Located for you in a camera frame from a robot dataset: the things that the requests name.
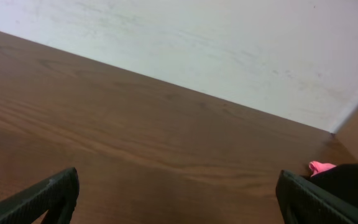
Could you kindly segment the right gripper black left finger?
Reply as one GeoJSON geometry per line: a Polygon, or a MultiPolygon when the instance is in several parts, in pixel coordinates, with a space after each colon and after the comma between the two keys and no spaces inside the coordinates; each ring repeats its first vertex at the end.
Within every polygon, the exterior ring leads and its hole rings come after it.
{"type": "Polygon", "coordinates": [[[0,224],[70,223],[79,196],[80,184],[74,167],[65,169],[0,201],[0,224]]]}

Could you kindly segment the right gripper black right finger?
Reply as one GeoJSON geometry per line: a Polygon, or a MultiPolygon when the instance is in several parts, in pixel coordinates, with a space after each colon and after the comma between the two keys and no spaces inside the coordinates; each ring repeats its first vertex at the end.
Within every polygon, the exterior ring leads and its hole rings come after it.
{"type": "Polygon", "coordinates": [[[358,208],[282,170],[275,189],[285,224],[358,224],[358,208]]]}

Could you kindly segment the black t-shirt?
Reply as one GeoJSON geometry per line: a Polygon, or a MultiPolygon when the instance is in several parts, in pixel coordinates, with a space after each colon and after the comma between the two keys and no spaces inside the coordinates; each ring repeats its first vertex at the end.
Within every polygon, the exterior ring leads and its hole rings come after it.
{"type": "Polygon", "coordinates": [[[310,182],[358,208],[358,163],[333,167],[310,177],[310,182]]]}

